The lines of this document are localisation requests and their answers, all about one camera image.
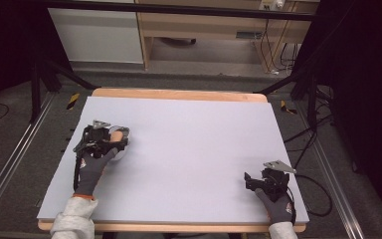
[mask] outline white sleeve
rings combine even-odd
[[[95,238],[95,225],[90,220],[97,207],[97,200],[72,197],[64,212],[59,213],[51,229],[52,239]]]
[[[272,239],[297,239],[291,222],[279,222],[269,227]]]

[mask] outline white surface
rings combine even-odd
[[[73,9],[49,12],[70,61],[143,63],[135,13]]]
[[[110,162],[95,196],[94,220],[121,222],[268,222],[244,172],[260,178],[263,163],[289,165],[270,104],[88,98],[51,182],[39,219],[53,219],[72,195],[75,154],[93,120],[128,126],[127,155]],[[296,222],[307,222],[293,175]]]

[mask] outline gray glove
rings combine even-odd
[[[101,177],[101,174],[107,163],[117,154],[117,149],[111,149],[101,158],[94,158],[85,153],[80,166],[80,182],[79,187],[75,191],[75,196],[93,197],[93,192]]]
[[[286,194],[282,195],[276,202],[272,202],[261,188],[257,188],[255,192],[265,204],[272,224],[292,222],[292,204]]]

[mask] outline person's right hand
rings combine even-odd
[[[272,202],[261,188],[257,188],[255,192],[265,204],[272,224],[292,221],[292,204],[286,194],[282,195],[276,202]]]

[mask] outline person's left hand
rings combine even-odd
[[[79,187],[74,192],[74,196],[93,199],[93,192],[95,191],[104,168],[116,154],[116,148],[111,149],[101,158],[94,158],[90,154],[85,153],[80,166]]]

